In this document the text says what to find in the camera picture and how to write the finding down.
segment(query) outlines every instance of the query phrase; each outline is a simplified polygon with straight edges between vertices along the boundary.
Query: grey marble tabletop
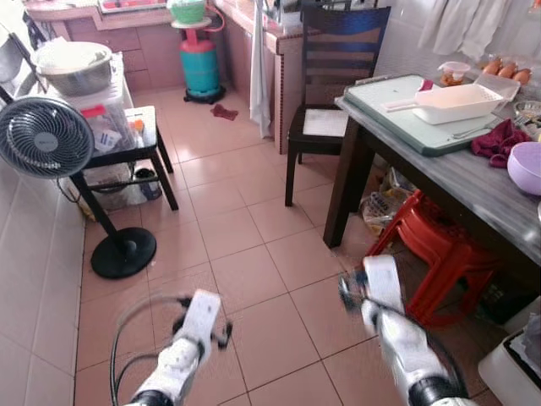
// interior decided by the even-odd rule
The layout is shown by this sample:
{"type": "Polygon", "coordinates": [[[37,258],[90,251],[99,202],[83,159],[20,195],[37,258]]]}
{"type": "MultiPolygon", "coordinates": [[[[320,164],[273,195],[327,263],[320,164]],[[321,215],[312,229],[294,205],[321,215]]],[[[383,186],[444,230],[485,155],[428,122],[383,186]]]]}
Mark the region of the grey marble tabletop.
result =
{"type": "Polygon", "coordinates": [[[521,192],[505,169],[490,167],[488,159],[475,156],[469,148],[422,156],[343,97],[336,104],[541,266],[541,198],[521,192]]]}

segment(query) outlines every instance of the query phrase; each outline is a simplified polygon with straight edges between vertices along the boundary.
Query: red plastic stool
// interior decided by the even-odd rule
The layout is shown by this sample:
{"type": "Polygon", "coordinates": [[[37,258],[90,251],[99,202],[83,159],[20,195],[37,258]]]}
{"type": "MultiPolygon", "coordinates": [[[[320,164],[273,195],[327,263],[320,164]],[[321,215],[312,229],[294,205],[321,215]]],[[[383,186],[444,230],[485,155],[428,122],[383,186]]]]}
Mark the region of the red plastic stool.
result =
{"type": "Polygon", "coordinates": [[[499,259],[473,242],[465,228],[420,190],[406,200],[367,256],[381,254],[397,233],[414,254],[429,264],[429,273],[407,306],[408,312],[425,326],[447,326],[470,313],[500,266],[499,259]],[[435,315],[460,278],[465,278],[467,284],[460,311],[435,315]]]}

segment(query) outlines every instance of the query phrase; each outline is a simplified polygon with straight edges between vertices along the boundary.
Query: cloth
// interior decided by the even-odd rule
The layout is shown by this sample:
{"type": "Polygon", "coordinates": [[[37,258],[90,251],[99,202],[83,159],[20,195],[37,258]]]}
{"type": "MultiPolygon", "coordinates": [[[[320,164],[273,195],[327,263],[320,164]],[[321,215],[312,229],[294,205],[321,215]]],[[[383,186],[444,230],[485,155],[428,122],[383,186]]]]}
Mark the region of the cloth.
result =
{"type": "Polygon", "coordinates": [[[472,141],[472,152],[489,158],[491,167],[507,167],[511,148],[519,142],[530,141],[529,135],[521,131],[510,119],[499,123],[488,134],[472,141]]]}
{"type": "Polygon", "coordinates": [[[210,112],[214,115],[214,117],[221,117],[225,118],[226,120],[233,121],[237,115],[237,110],[227,110],[224,106],[222,106],[220,103],[216,104],[210,112]]]}
{"type": "Polygon", "coordinates": [[[424,25],[418,47],[432,47],[433,52],[439,55],[456,52],[473,21],[480,1],[436,0],[424,25]]]}
{"type": "Polygon", "coordinates": [[[271,123],[263,40],[263,0],[255,0],[252,68],[250,71],[250,119],[260,125],[261,138],[270,135],[269,124],[271,123]]]}
{"type": "Polygon", "coordinates": [[[483,56],[484,49],[490,44],[496,29],[500,25],[508,1],[480,1],[460,48],[464,55],[476,62],[483,56]]]}

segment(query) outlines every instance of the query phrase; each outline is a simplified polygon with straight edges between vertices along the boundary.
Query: red cloth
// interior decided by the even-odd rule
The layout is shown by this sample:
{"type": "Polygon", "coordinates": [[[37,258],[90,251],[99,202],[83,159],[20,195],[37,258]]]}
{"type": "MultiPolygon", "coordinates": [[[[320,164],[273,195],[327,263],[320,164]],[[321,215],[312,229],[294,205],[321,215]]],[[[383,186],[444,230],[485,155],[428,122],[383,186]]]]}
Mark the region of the red cloth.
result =
{"type": "Polygon", "coordinates": [[[472,141],[472,152],[489,158],[491,167],[507,167],[511,148],[519,142],[530,141],[529,135],[521,131],[510,119],[499,123],[488,134],[472,141]]]}
{"type": "Polygon", "coordinates": [[[214,114],[214,117],[222,117],[222,118],[225,118],[225,119],[231,120],[231,121],[233,121],[238,115],[237,110],[227,110],[220,103],[216,104],[210,110],[210,112],[212,112],[212,114],[214,114]]]}

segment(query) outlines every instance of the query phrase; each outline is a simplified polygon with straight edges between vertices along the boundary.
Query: dining table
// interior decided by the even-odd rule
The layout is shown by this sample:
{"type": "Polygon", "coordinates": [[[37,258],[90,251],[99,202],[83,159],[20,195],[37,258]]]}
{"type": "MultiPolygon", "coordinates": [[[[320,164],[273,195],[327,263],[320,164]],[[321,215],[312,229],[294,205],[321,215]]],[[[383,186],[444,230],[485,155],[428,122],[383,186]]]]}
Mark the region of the dining table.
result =
{"type": "MultiPolygon", "coordinates": [[[[356,212],[375,154],[421,189],[482,246],[493,250],[506,269],[536,292],[541,282],[539,196],[522,192],[507,170],[489,165],[468,146],[442,156],[423,156],[384,124],[348,102],[336,105],[358,123],[343,140],[323,240],[342,242],[350,212],[356,212]]],[[[512,115],[512,108],[502,111],[512,115]]]]}

